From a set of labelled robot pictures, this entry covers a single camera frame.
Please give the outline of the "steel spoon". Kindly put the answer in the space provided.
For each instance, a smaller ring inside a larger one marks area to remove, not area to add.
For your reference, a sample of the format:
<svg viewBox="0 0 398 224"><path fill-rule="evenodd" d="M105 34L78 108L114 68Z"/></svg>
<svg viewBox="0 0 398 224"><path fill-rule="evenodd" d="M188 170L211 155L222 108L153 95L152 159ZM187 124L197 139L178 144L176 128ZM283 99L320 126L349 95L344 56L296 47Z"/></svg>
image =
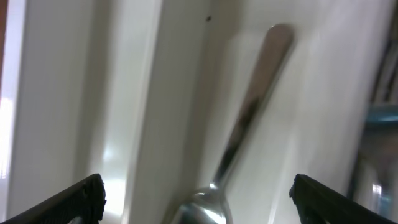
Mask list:
<svg viewBox="0 0 398 224"><path fill-rule="evenodd" d="M267 30L261 51L224 154L206 187L196 189L178 205L171 224L232 223L225 188L233 164L260 109L268 104L295 38L292 25L275 24Z"/></svg>

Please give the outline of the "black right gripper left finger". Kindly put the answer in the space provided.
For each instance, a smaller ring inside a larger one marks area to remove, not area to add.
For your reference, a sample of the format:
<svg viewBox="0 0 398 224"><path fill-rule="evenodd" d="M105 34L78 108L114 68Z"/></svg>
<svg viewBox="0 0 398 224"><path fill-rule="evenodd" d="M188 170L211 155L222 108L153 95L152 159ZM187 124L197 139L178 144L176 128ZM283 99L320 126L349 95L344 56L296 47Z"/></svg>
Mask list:
<svg viewBox="0 0 398 224"><path fill-rule="evenodd" d="M92 174L2 224L99 223L103 219L106 191L100 174Z"/></svg>

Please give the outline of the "steel fork underneath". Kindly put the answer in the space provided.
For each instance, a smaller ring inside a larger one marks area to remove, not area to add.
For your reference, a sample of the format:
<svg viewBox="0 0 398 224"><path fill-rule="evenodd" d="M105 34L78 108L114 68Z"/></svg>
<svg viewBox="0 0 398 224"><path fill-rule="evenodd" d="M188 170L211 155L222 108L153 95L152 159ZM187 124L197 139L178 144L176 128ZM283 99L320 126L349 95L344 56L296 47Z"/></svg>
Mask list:
<svg viewBox="0 0 398 224"><path fill-rule="evenodd" d="M397 105L370 106L365 119L366 129L397 129Z"/></svg>

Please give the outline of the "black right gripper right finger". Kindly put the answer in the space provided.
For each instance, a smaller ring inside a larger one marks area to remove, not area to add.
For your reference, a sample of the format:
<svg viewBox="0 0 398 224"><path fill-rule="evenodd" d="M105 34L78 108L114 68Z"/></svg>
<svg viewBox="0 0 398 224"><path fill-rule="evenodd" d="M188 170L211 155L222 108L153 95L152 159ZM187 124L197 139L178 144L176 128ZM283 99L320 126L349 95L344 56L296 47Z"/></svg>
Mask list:
<svg viewBox="0 0 398 224"><path fill-rule="evenodd" d="M304 174L295 176L289 197L303 224L394 224Z"/></svg>

